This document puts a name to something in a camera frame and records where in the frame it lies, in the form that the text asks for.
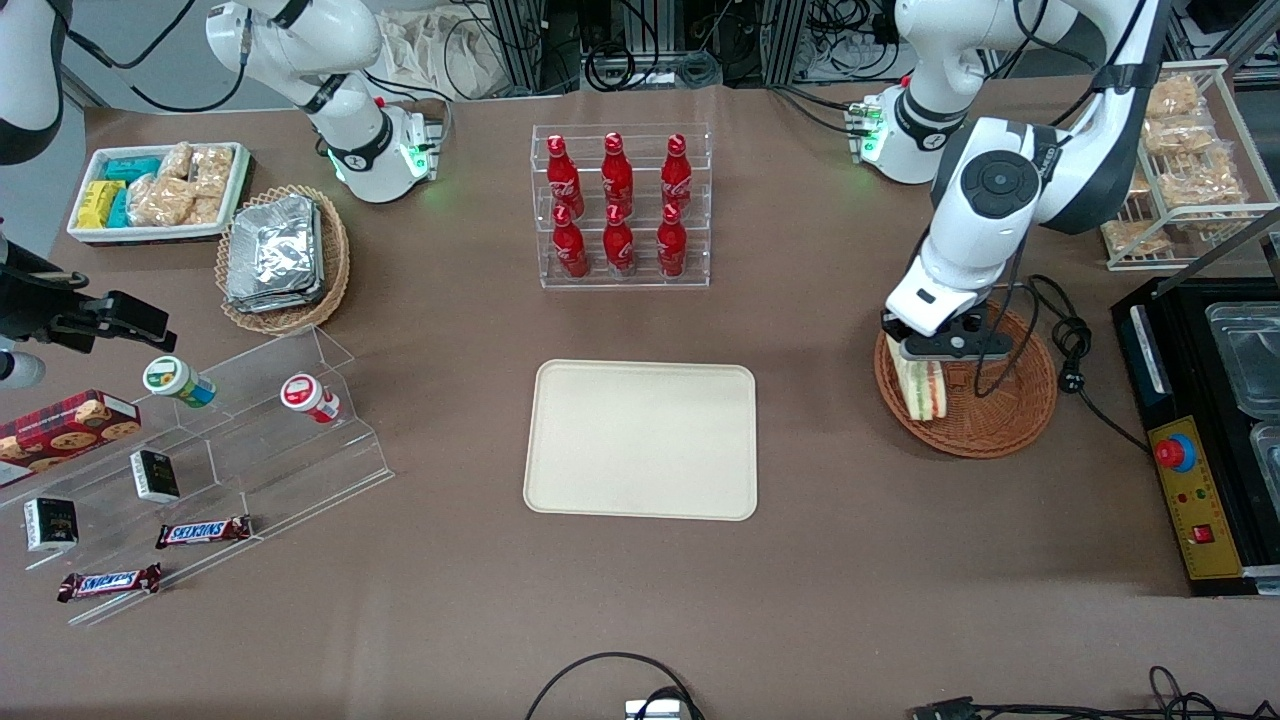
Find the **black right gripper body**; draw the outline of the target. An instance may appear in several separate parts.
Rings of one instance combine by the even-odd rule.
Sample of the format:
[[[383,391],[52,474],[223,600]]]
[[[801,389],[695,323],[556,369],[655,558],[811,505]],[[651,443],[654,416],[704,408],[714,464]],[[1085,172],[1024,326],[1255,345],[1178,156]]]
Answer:
[[[79,311],[87,275],[64,272],[8,238],[1,241],[1,333],[15,342],[64,345],[58,318]]]

